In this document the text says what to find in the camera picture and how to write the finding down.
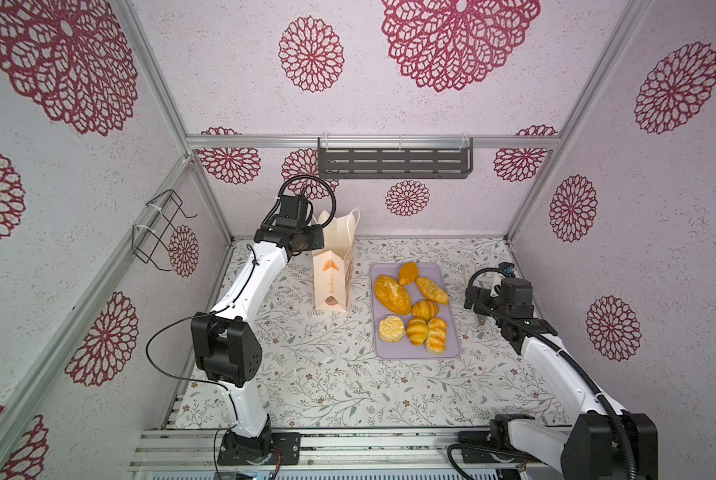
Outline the white paper bag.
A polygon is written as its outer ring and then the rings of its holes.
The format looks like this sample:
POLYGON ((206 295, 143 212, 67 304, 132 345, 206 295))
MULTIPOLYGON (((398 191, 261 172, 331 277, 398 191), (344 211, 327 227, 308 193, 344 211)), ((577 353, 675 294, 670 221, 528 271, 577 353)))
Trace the white paper bag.
POLYGON ((335 217, 324 229, 324 246, 312 255, 315 309, 346 313, 359 209, 335 217))

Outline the pale round crumbly bread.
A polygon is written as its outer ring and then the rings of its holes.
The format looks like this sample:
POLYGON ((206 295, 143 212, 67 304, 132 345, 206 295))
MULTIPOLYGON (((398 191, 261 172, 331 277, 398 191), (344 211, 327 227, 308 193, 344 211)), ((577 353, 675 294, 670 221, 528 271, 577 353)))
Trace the pale round crumbly bread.
POLYGON ((383 342, 399 342, 406 336, 404 321, 395 315, 387 316, 378 324, 378 336, 383 342))

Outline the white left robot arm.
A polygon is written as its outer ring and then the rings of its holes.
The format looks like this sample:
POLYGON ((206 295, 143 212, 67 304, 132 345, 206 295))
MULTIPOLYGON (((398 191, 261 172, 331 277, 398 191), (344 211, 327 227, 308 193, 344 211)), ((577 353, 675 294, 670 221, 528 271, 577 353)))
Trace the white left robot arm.
POLYGON ((261 464, 274 454, 269 414, 262 406, 254 377, 263 359, 253 323, 273 281, 292 257, 324 247, 323 229, 336 213, 331 196, 326 218, 312 221, 312 202, 303 194, 280 193, 254 239, 248 259, 227 293, 208 313, 191 319, 196 366, 219 387, 232 423, 223 434, 223 461, 261 464))

